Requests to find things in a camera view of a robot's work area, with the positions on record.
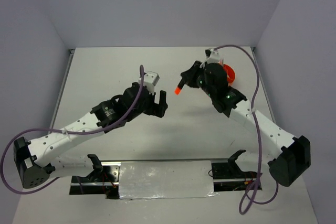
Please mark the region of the orange black highlighter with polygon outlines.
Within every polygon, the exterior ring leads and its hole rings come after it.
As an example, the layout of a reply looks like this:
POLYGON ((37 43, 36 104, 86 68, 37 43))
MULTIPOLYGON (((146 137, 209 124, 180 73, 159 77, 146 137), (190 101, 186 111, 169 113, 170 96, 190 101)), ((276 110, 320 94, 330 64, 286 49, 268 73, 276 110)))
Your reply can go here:
POLYGON ((179 81, 177 87, 175 88, 174 93, 175 93, 176 95, 179 95, 179 93, 180 93, 181 90, 183 89, 184 85, 185 85, 185 81, 184 81, 184 79, 182 78, 182 79, 179 81))

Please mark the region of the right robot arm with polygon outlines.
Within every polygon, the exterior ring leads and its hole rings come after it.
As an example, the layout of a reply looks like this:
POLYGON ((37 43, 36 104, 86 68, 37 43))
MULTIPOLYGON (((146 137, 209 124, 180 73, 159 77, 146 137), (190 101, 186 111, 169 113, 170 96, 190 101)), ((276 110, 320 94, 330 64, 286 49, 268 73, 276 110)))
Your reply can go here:
POLYGON ((187 85, 202 89, 212 105, 229 119, 261 137, 262 144, 272 155, 268 162, 272 178, 289 187, 311 165, 311 145, 305 136, 296 137, 281 129, 272 120, 252 107, 251 102, 227 82, 227 73, 220 64, 202 65, 196 61, 181 73, 178 88, 187 85))

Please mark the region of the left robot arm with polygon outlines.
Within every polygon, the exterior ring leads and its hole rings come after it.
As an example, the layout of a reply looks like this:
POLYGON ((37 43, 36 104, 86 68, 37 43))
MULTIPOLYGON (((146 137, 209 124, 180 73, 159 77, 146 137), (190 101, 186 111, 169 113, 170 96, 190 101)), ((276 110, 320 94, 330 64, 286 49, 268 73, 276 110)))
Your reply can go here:
POLYGON ((153 84, 132 83, 123 94, 100 102, 83 117, 57 130, 48 130, 40 138, 28 140, 23 135, 14 139, 14 162, 22 187, 36 188, 50 178, 80 176, 98 181, 103 174, 101 162, 95 154, 69 158, 70 149, 114 129, 125 126, 141 114, 162 118, 168 108, 166 91, 160 91, 155 102, 153 84))

